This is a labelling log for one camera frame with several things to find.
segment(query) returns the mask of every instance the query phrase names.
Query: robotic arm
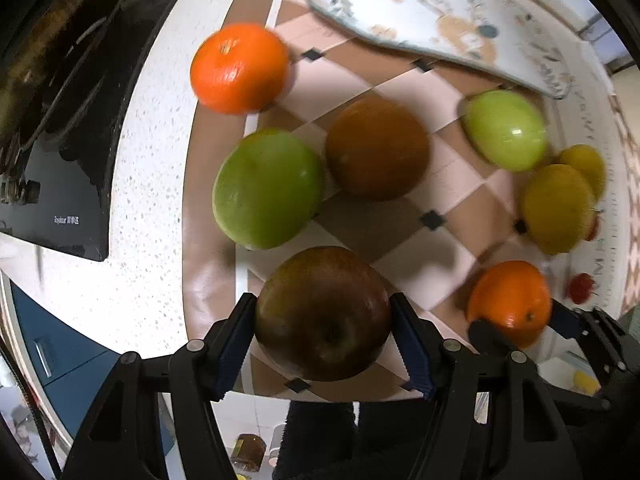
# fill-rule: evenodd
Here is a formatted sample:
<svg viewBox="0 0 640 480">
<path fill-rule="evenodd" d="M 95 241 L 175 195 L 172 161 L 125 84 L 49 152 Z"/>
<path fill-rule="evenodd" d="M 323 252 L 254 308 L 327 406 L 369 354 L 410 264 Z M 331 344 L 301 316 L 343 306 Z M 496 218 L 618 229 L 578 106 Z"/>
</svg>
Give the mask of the robotic arm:
<svg viewBox="0 0 640 480">
<path fill-rule="evenodd" d="M 172 356 L 123 354 L 98 392 L 63 480 L 166 480 L 158 392 L 170 392 L 188 480 L 234 480 L 211 401 L 229 391 L 254 334 L 256 298 Z M 622 478 L 640 449 L 640 344 L 601 310 L 554 302 L 550 327 L 574 338 L 602 389 L 595 397 L 548 384 L 527 356 L 485 320 L 469 329 L 474 353 L 443 339 L 402 294 L 390 298 L 392 331 L 414 387 L 436 405 L 410 480 Z M 486 424 L 476 393 L 489 392 Z"/>
</svg>

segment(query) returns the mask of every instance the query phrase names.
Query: screw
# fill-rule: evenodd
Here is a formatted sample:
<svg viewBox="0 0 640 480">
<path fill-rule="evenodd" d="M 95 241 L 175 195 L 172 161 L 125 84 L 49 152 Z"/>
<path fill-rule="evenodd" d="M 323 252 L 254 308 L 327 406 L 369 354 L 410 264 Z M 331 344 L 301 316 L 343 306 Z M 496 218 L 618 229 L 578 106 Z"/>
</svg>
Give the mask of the screw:
<svg viewBox="0 0 640 480">
<path fill-rule="evenodd" d="M 124 365 L 130 365 L 133 361 L 136 360 L 138 354 L 135 352 L 125 352 L 120 357 L 120 362 Z"/>
<path fill-rule="evenodd" d="M 457 352 L 462 348 L 460 342 L 455 339 L 445 339 L 442 346 L 444 346 L 444 349 L 449 352 Z"/>
<path fill-rule="evenodd" d="M 189 352 L 199 352 L 204 348 L 204 341 L 202 339 L 192 339 L 187 343 L 187 350 Z"/>
<path fill-rule="evenodd" d="M 516 350 L 514 352 L 511 352 L 511 360 L 514 363 L 518 363 L 519 365 L 521 365 L 527 362 L 527 356 L 520 350 Z"/>
</svg>

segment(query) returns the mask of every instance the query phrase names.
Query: black cloth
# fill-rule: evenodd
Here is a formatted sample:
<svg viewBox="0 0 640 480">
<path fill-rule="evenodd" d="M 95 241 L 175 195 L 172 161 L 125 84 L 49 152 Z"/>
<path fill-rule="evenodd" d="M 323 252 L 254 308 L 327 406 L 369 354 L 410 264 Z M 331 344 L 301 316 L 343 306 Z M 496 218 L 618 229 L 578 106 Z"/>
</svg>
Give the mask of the black cloth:
<svg viewBox="0 0 640 480">
<path fill-rule="evenodd" d="M 407 478 L 433 415 L 424 399 L 353 405 L 292 401 L 274 480 Z"/>
</svg>

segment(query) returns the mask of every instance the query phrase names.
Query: orange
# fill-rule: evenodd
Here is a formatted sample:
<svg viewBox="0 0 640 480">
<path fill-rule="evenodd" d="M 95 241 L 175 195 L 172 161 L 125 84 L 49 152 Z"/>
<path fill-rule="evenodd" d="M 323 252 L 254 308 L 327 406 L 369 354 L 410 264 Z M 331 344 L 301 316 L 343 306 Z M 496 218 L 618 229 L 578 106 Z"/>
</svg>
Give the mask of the orange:
<svg viewBox="0 0 640 480">
<path fill-rule="evenodd" d="M 286 45 L 257 23 L 235 23 L 209 36 L 191 61 L 191 87 L 199 101 L 222 114 L 255 112 L 284 89 Z"/>
<path fill-rule="evenodd" d="M 519 348 L 534 343 L 551 317 L 545 279 L 527 262 L 503 262 L 484 273 L 466 306 L 469 322 L 485 318 Z"/>
<path fill-rule="evenodd" d="M 391 200 L 418 184 L 429 164 L 428 133 L 409 110 L 376 94 L 346 107 L 325 143 L 338 184 L 370 200 Z"/>
</svg>

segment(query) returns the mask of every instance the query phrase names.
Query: countertop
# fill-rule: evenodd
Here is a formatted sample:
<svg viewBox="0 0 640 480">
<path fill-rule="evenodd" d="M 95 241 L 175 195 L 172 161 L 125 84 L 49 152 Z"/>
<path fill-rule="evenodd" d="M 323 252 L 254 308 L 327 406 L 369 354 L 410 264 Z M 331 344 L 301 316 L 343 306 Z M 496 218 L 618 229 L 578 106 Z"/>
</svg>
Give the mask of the countertop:
<svg viewBox="0 0 640 480">
<path fill-rule="evenodd" d="M 191 58 L 232 0 L 178 0 L 140 73 L 122 127 L 109 256 L 92 262 L 0 234 L 0 269 L 94 341 L 143 358 L 187 341 L 182 311 L 182 183 L 196 97 Z"/>
</svg>

